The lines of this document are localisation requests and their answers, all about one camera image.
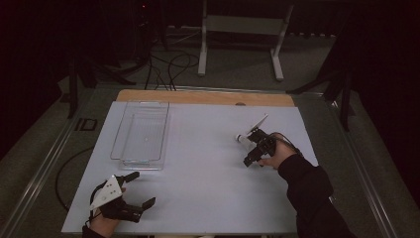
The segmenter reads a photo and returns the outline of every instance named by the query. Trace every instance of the gray floor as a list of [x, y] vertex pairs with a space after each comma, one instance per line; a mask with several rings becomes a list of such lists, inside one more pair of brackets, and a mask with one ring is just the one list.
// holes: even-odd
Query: gray floor
[[[270, 63], [270, 44], [247, 43], [235, 47], [211, 42], [206, 75], [198, 76], [195, 66], [183, 72], [174, 83], [177, 89], [211, 87], [223, 90], [229, 88], [277, 92], [293, 89], [316, 77], [333, 43], [334, 39], [286, 38], [280, 54], [285, 79], [284, 82], [278, 82], [274, 79]], [[188, 41], [170, 45], [170, 49], [198, 55], [199, 38], [190, 38]], [[165, 60], [171, 60], [179, 54], [160, 51], [161, 46], [157, 45], [153, 55]], [[174, 63], [186, 64], [187, 61], [187, 58], [180, 58]], [[162, 80], [168, 83], [167, 63], [154, 59], [153, 65], [160, 71]], [[180, 68], [174, 67], [171, 70], [172, 75], [176, 75]], [[147, 75], [147, 68], [129, 75], [128, 79], [137, 83], [132, 88], [143, 88]], [[149, 89], [155, 88], [153, 84], [157, 76], [158, 72], [154, 70]], [[322, 92], [324, 87], [325, 85], [321, 85], [312, 89], [313, 93], [294, 96], [294, 101], [301, 111], [319, 163], [328, 172], [335, 188], [334, 204], [359, 237], [420, 237], [419, 210], [399, 177], [357, 94], [353, 93], [351, 101], [351, 132], [345, 133], [337, 123], [335, 108], [316, 94]], [[71, 133], [63, 135], [66, 128], [75, 127], [75, 121], [66, 119], [68, 105], [57, 102], [0, 162], [1, 227], [4, 227], [8, 218], [14, 214], [13, 211], [19, 204], [27, 184], [37, 173], [44, 159], [56, 158], [56, 163], [49, 166], [51, 171], [45, 174], [46, 182], [39, 184], [41, 191], [34, 194], [37, 199], [27, 203], [24, 209], [21, 208], [24, 212], [21, 222], [17, 223], [15, 234], [16, 237], [77, 237], [60, 233], [66, 212], [54, 194], [55, 175], [59, 167], [72, 155], [95, 145], [109, 106], [122, 88], [127, 87], [101, 78], [101, 83], [96, 89], [80, 90], [80, 98], [84, 104], [81, 103], [75, 118], [97, 119], [96, 130], [71, 130]], [[60, 147], [62, 150], [54, 155], [52, 148], [58, 147], [53, 146], [56, 138], [63, 138], [65, 143]], [[91, 151], [87, 151], [77, 156], [62, 171], [58, 190], [65, 202], [71, 202], [90, 153]], [[367, 184], [367, 188], [361, 186], [361, 183]], [[389, 222], [375, 217], [375, 214], [382, 212], [385, 212]]]

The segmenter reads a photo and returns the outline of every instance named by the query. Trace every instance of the table leg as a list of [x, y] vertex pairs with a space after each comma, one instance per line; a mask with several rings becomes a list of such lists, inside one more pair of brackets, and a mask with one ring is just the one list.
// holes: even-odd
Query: table leg
[[271, 49], [272, 66], [274, 67], [275, 79], [278, 81], [283, 81], [284, 79], [280, 60], [278, 59], [278, 53], [280, 52], [281, 45], [283, 44], [292, 11], [293, 5], [288, 6], [286, 15], [283, 17], [283, 24], [281, 25], [281, 31], [278, 35], [277, 45], [274, 49]]
[[207, 64], [207, 0], [203, 0], [203, 21], [201, 26], [201, 51], [198, 63], [198, 75], [206, 74]]

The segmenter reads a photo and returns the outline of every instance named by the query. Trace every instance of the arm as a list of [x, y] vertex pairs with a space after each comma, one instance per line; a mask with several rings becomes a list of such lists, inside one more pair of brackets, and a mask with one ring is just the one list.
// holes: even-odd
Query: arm
[[274, 167], [287, 181], [287, 197], [297, 212], [299, 237], [356, 237], [330, 202], [333, 188], [321, 167], [313, 167], [279, 141], [275, 155], [259, 163]]
[[109, 238], [120, 223], [120, 220], [104, 217], [99, 210], [96, 210], [95, 218], [90, 221], [90, 227], [83, 226], [83, 238]]

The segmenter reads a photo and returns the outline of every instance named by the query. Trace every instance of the metal rail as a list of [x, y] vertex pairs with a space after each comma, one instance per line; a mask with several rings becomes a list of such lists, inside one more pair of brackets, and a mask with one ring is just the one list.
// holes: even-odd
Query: metal rail
[[35, 200], [38, 197], [38, 194], [41, 192], [44, 184], [48, 176], [50, 175], [53, 166], [55, 165], [58, 157], [60, 156], [63, 147], [65, 146], [68, 137], [70, 136], [74, 125], [80, 115], [80, 113], [85, 108], [92, 92], [91, 90], [85, 89], [82, 93], [80, 98], [81, 103], [79, 109], [75, 112], [72, 119], [68, 119], [62, 130], [60, 131], [58, 137], [52, 144], [48, 154], [43, 160], [43, 163], [40, 165], [34, 176], [29, 181], [28, 185], [26, 186], [22, 197], [17, 202], [12, 214], [10, 215], [9, 219], [3, 226], [0, 237], [14, 237], [19, 231], [22, 223], [24, 222], [28, 212], [31, 210], [32, 205], [34, 204]]

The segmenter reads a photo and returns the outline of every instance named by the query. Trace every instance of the human hand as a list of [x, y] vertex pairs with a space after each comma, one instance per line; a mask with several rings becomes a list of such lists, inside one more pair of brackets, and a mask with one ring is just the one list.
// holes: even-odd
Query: human hand
[[[281, 134], [276, 133], [273, 136], [283, 140], [283, 136]], [[277, 170], [283, 161], [294, 154], [297, 153], [293, 149], [291, 149], [284, 142], [277, 140], [275, 144], [274, 156], [268, 159], [259, 160], [259, 164], [261, 166], [271, 166], [273, 169]]]
[[121, 221], [118, 219], [110, 219], [104, 217], [100, 211], [100, 207], [96, 209], [95, 215], [93, 217], [94, 218], [90, 221], [89, 228], [106, 238], [109, 238], [112, 236], [112, 234], [114, 234], [115, 228], [117, 228]]

